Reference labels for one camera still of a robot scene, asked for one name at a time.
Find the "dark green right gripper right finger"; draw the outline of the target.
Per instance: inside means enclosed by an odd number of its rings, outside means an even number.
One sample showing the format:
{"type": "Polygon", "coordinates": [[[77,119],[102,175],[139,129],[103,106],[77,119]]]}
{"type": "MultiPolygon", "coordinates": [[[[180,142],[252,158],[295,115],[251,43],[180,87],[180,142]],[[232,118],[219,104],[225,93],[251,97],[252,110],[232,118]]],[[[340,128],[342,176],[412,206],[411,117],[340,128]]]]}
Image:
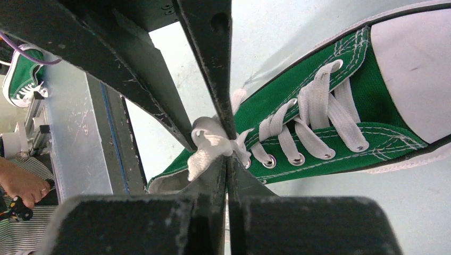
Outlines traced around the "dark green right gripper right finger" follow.
{"type": "Polygon", "coordinates": [[[232,254],[401,254],[384,210],[367,197],[280,197],[227,160],[232,254]]]}

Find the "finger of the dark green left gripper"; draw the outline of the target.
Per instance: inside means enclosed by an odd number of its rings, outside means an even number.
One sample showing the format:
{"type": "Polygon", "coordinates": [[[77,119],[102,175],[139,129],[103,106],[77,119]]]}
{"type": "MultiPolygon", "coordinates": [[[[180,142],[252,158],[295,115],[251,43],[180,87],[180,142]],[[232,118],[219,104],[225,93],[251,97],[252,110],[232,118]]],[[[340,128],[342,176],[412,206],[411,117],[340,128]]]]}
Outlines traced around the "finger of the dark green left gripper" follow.
{"type": "Polygon", "coordinates": [[[227,138],[236,136],[230,100],[232,2],[179,0],[173,5],[227,138]]]}
{"type": "Polygon", "coordinates": [[[149,36],[175,20],[171,1],[1,1],[2,32],[92,75],[191,151],[191,122],[149,36]]]}

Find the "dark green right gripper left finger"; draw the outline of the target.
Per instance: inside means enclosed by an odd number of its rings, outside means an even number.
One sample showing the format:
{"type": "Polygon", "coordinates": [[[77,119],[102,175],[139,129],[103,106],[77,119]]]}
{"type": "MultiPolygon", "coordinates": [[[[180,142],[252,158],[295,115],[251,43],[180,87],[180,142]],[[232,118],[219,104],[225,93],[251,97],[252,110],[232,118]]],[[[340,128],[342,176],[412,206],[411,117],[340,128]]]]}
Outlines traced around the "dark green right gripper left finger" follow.
{"type": "Polygon", "coordinates": [[[86,195],[59,205],[38,254],[223,254],[224,157],[176,194],[86,195]]]}

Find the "white shoelace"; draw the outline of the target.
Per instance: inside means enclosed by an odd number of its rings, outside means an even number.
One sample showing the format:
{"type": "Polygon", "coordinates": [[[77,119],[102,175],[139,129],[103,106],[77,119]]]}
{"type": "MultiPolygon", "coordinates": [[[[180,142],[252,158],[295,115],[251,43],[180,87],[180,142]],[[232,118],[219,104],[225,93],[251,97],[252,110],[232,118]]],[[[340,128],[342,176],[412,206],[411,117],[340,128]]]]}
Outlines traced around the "white shoelace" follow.
{"type": "Polygon", "coordinates": [[[283,123],[287,111],[298,106],[299,114],[294,118],[295,133],[307,152],[315,158],[328,160],[336,153],[323,142],[314,130],[333,126],[346,147],[353,152],[363,152],[369,142],[357,126],[360,117],[355,107],[349,78],[330,89],[330,76],[338,71],[343,60],[335,60],[317,71],[312,82],[301,88],[298,96],[282,105],[275,114],[264,119],[258,127],[258,142],[247,150],[245,140],[251,129],[245,130],[232,140],[213,117],[200,117],[193,124],[191,138],[197,151],[187,160],[188,181],[203,174],[220,156],[236,153],[241,163],[248,167],[251,156],[265,167],[273,168],[276,160],[268,154],[261,142],[277,136],[282,152],[292,165],[302,165],[305,157],[297,150],[294,139],[283,123]]]}

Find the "green canvas sneaker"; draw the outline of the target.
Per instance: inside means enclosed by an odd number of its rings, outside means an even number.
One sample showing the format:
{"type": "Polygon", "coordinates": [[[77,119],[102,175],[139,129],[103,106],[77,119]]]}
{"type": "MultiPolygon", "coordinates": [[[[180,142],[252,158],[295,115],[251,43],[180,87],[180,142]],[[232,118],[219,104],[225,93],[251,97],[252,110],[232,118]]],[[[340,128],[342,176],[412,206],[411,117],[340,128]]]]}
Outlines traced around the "green canvas sneaker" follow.
{"type": "Polygon", "coordinates": [[[385,173],[450,157],[450,1],[426,1],[352,25],[231,96],[236,138],[194,121],[183,151],[147,185],[176,193],[221,156],[263,184],[345,171],[385,173]]]}

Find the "bare human hand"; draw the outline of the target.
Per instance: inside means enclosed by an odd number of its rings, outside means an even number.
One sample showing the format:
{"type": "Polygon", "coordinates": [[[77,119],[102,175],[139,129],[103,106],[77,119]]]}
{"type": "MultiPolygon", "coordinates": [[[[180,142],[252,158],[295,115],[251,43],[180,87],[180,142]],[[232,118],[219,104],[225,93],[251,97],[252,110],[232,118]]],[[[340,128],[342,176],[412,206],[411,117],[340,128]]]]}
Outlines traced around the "bare human hand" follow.
{"type": "Polygon", "coordinates": [[[20,197],[23,204],[30,209],[33,209],[35,204],[51,190],[47,181],[3,157],[1,157],[1,187],[11,198],[20,197]]]}

